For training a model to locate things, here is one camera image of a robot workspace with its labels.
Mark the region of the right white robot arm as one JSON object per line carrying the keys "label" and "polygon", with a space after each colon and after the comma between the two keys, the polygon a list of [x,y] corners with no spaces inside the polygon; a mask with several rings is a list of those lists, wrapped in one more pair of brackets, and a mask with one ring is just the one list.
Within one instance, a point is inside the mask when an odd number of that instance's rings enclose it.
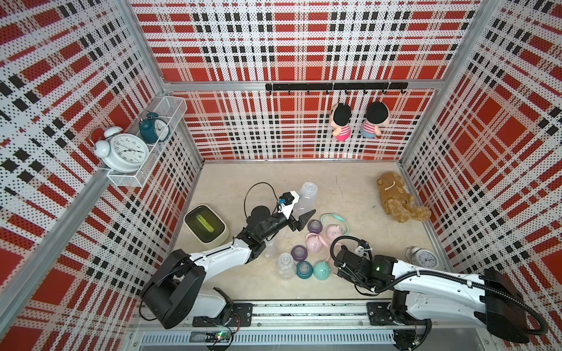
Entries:
{"label": "right white robot arm", "polygon": [[532,336],[549,331],[544,317],[498,271],[463,274],[424,269],[395,257],[374,255],[372,250],[367,241],[344,235],[332,241],[329,255],[338,276],[360,294],[375,297],[391,291],[389,311],[403,324],[462,320],[515,344],[527,344]]}

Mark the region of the clear baby bottle top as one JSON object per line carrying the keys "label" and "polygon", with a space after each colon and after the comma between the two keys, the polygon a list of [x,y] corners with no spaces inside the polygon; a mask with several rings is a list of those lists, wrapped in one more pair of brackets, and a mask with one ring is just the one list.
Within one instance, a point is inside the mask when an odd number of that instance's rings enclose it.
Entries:
{"label": "clear baby bottle top", "polygon": [[298,219],[301,215],[315,208],[318,187],[312,182],[305,182],[299,192],[299,201],[294,206],[292,215]]}

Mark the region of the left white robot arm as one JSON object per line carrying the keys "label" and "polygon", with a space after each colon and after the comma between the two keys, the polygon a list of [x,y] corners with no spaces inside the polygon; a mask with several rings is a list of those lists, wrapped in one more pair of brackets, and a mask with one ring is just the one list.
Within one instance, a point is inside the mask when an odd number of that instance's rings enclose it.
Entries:
{"label": "left white robot arm", "polygon": [[258,206],[246,219],[247,226],[228,244],[209,252],[187,254],[175,250],[144,285],[140,299],[165,329],[188,317],[200,317],[224,326],[234,317],[233,300],[221,289],[204,290],[203,284],[233,267],[255,260],[266,248],[266,239],[283,228],[301,231],[314,216],[313,209],[295,218],[288,207],[271,214]]}

